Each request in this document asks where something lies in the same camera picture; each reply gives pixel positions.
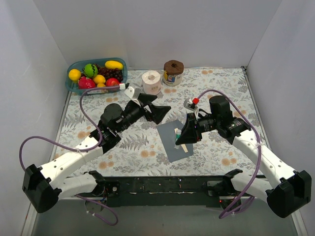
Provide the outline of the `green white glue stick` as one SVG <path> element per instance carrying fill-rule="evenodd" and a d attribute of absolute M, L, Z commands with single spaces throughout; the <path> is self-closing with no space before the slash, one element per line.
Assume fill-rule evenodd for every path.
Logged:
<path fill-rule="evenodd" d="M 181 133 L 182 133 L 182 131 L 180 130 L 180 129 L 177 129 L 176 131 L 175 131 L 175 145 L 174 145 L 174 148 L 175 149 L 179 149 L 179 145 L 177 145 L 176 144 L 176 142 L 177 142 L 177 140 L 180 138 L 180 135 L 181 135 Z"/>

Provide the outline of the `grey envelope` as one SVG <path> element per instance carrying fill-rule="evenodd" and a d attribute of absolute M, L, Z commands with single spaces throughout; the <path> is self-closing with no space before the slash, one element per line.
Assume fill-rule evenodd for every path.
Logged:
<path fill-rule="evenodd" d="M 170 163 L 193 155 L 193 145 L 175 145 L 176 131 L 183 128 L 179 120 L 174 120 L 157 126 L 157 131 Z"/>

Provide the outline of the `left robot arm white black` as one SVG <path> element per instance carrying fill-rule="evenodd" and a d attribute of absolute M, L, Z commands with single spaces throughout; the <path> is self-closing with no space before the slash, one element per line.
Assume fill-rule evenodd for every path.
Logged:
<path fill-rule="evenodd" d="M 162 122 L 170 106 L 156 106 L 155 95 L 139 94 L 125 108 L 117 103 L 105 107 L 96 130 L 92 131 L 75 148 L 56 160 L 37 167 L 34 164 L 24 169 L 22 190 L 38 213 L 50 210 L 64 197 L 79 193 L 91 193 L 98 197 L 106 189 L 105 179 L 96 171 L 80 177 L 70 175 L 81 166 L 102 156 L 121 140 L 119 133 L 144 117 L 155 124 Z"/>

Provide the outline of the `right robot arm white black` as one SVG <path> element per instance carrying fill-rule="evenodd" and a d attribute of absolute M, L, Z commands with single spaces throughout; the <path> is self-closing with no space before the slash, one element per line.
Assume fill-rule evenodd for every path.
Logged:
<path fill-rule="evenodd" d="M 216 130 L 235 148 L 240 150 L 261 171 L 264 179 L 256 175 L 249 176 L 242 170 L 235 169 L 222 178 L 222 181 L 208 186 L 215 194 L 236 194 L 237 197 L 222 213 L 241 212 L 247 205 L 235 206 L 244 194 L 249 195 L 249 202 L 259 198 L 267 203 L 277 216 L 285 218 L 311 200 L 312 178 L 306 171 L 296 171 L 280 160 L 265 144 L 260 141 L 254 128 L 243 118 L 233 116 L 229 100 L 222 95 L 210 98 L 210 113 L 197 107 L 198 98 L 186 99 L 184 107 L 187 114 L 181 135 L 176 145 L 195 144 L 202 139 L 202 134 Z"/>

